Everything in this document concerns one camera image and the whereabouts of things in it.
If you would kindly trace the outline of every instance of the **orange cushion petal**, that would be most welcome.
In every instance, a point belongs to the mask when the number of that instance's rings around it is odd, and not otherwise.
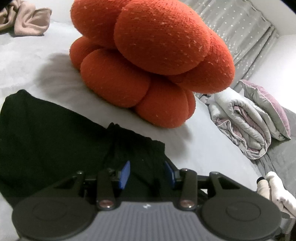
[[[185,90],[185,94],[187,96],[187,101],[188,101],[188,117],[187,119],[189,119],[193,113],[195,112],[195,107],[196,107],[196,101],[195,101],[195,97],[192,91],[189,90]]]
[[[168,78],[184,89],[198,93],[217,93],[229,87],[235,67],[224,41],[211,29],[211,48],[205,60],[194,69]]]
[[[127,61],[118,51],[99,49],[81,64],[85,84],[96,94],[119,107],[133,107],[150,85],[149,73]]]
[[[148,122],[165,128],[181,126],[188,117],[185,91],[162,76],[153,76],[145,97],[135,106]]]
[[[75,0],[71,19],[76,29],[91,41],[116,49],[113,33],[121,9],[130,0]]]
[[[101,46],[94,44],[88,38],[82,36],[75,40],[70,47],[70,59],[73,66],[80,70],[80,65],[83,59],[89,55],[92,51],[102,48]]]
[[[132,0],[117,19],[114,41],[133,64],[163,75],[191,70],[210,48],[208,27],[178,0]]]

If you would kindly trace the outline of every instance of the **star-patterned curtain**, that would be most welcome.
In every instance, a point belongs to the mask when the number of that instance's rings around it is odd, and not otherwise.
[[[231,85],[249,79],[264,56],[277,41],[275,27],[246,0],[181,0],[195,10],[203,21],[226,43],[236,73]]]

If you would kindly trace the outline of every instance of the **white bed sheet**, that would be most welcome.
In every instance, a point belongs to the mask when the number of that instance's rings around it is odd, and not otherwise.
[[[33,96],[71,109],[107,127],[111,122],[165,143],[165,153],[178,168],[200,175],[218,171],[256,190],[256,166],[211,121],[197,99],[194,115],[181,127],[162,129],[100,99],[82,82],[69,59],[69,47],[80,37],[73,26],[51,23],[42,37],[0,35],[0,108],[5,97],[26,89]],[[0,240],[17,238],[10,206],[0,196]]]

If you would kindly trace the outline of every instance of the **metal screw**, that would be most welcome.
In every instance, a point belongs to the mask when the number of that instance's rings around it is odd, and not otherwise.
[[[111,200],[102,200],[100,201],[99,205],[102,208],[112,208],[114,203]]]
[[[183,208],[192,208],[194,207],[195,203],[191,200],[182,200],[180,202],[180,206]]]

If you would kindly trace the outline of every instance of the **rolled comforter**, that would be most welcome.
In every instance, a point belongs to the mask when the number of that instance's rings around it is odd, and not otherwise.
[[[262,157],[275,127],[269,115],[231,88],[215,94],[209,105],[211,119],[249,159]]]

